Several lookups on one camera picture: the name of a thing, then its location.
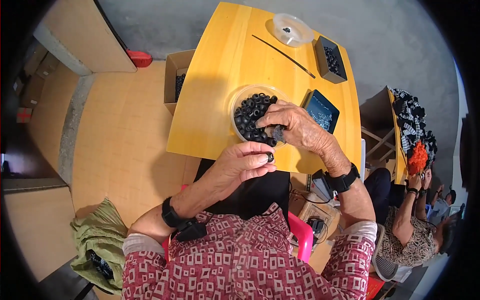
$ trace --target blue tray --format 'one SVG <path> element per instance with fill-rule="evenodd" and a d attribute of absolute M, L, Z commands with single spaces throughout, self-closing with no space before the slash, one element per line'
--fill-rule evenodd
<path fill-rule="evenodd" d="M 323 129 L 333 134 L 340 111 L 318 90 L 310 92 L 302 107 Z"/>

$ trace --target clear plastic bowl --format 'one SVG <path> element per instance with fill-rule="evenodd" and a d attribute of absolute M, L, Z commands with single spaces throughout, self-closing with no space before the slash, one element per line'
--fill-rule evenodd
<path fill-rule="evenodd" d="M 287 13 L 277 13 L 273 17 L 273 24 L 275 37 L 287 46 L 299 47 L 313 41 L 313 30 L 297 17 Z"/>
<path fill-rule="evenodd" d="M 287 95 L 285 95 L 285 93 L 283 93 L 282 91 L 280 91 L 279 89 L 273 86 L 266 85 L 266 84 L 251 84 L 244 87 L 240 91 L 238 91 L 238 93 L 236 93 L 233 96 L 232 101 L 230 103 L 230 120 L 232 121 L 233 131 L 237 134 L 239 139 L 241 139 L 243 142 L 247 142 L 247 140 L 243 137 L 243 135 L 240 134 L 239 130 L 237 129 L 237 126 L 235 125 L 235 120 L 234 120 L 235 118 L 233 117 L 233 115 L 237 107 L 241 106 L 241 102 L 243 100 L 251 97 L 253 94 L 259 94 L 259 93 L 264 93 L 265 95 L 269 95 L 270 97 L 275 95 L 278 97 L 278 99 L 291 102 L 290 99 L 287 97 Z M 265 132 L 269 137 L 272 136 L 268 130 L 266 130 Z M 274 148 L 277 149 L 283 145 L 284 143 L 277 142 Z"/>

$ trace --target brown patterned blouse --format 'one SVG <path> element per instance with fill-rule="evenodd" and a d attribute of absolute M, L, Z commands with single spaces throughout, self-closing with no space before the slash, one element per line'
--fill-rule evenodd
<path fill-rule="evenodd" d="M 407 245 L 403 247 L 392 232 L 397 211 L 398 208 L 394 206 L 389 209 L 385 221 L 385 236 L 378 255 L 407 267 L 421 265 L 435 255 L 435 240 L 433 239 L 435 226 L 412 216 L 410 222 L 413 226 L 413 234 Z"/>
<path fill-rule="evenodd" d="M 269 216 L 249 220 L 201 212 L 197 219 L 208 221 L 208 234 L 189 242 L 173 239 L 169 262 L 154 239 L 128 236 L 122 299 L 365 299 L 376 224 L 368 224 L 373 230 L 367 234 L 353 225 L 350 234 L 336 237 L 320 275 L 290 255 L 290 231 L 277 208 L 273 204 Z"/>

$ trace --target white sleeve cuff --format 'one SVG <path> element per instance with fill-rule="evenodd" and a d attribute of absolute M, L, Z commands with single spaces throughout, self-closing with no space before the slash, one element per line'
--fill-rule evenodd
<path fill-rule="evenodd" d="M 122 250 L 125 256 L 132 252 L 152 251 L 165 257 L 165 250 L 162 245 L 153 238 L 141 233 L 132 233 L 128 235 L 123 241 Z"/>
<path fill-rule="evenodd" d="M 377 239 L 377 223 L 360 221 L 342 231 L 342 234 L 358 234 L 375 243 Z"/>

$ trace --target red patterned shirt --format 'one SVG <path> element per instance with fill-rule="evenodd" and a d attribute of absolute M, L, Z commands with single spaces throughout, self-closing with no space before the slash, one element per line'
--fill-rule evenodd
<path fill-rule="evenodd" d="M 208 221 L 208 234 L 189 242 L 174 238 L 168 263 L 155 240 L 130 235 L 122 299 L 365 299 L 376 232 L 346 229 L 320 275 L 291 255 L 281 209 L 273 204 L 265 214 L 249 220 L 198 214 L 199 222 Z"/>

